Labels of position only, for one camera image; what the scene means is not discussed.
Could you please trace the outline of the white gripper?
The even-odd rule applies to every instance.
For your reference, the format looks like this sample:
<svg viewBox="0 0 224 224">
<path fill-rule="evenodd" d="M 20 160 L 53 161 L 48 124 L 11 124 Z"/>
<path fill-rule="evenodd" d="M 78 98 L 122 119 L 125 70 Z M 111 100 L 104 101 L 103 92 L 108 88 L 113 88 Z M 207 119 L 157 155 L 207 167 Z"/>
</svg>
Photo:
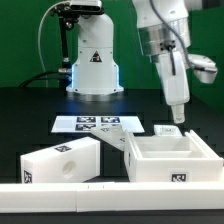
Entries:
<svg viewBox="0 0 224 224">
<path fill-rule="evenodd" d="M 180 124 L 185 121 L 183 104 L 189 101 L 190 94 L 182 55 L 179 51 L 175 51 L 173 57 L 174 64 L 171 64 L 169 54 L 159 55 L 156 68 L 162 83 L 166 103 L 172 106 L 173 120 L 176 124 Z"/>
</svg>

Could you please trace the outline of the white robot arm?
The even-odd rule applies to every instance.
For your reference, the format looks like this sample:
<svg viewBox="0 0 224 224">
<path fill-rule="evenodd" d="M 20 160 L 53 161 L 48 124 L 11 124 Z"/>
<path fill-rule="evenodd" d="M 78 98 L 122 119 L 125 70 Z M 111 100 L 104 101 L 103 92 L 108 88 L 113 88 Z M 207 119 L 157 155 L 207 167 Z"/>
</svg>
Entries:
<svg viewBox="0 0 224 224">
<path fill-rule="evenodd" d="M 185 121 L 190 99 L 184 50 L 190 45 L 184 0 L 132 0 L 143 55 L 155 64 L 175 123 Z M 68 0 L 78 20 L 78 57 L 67 91 L 84 99 L 108 98 L 124 91 L 113 58 L 114 24 L 101 0 Z"/>
</svg>

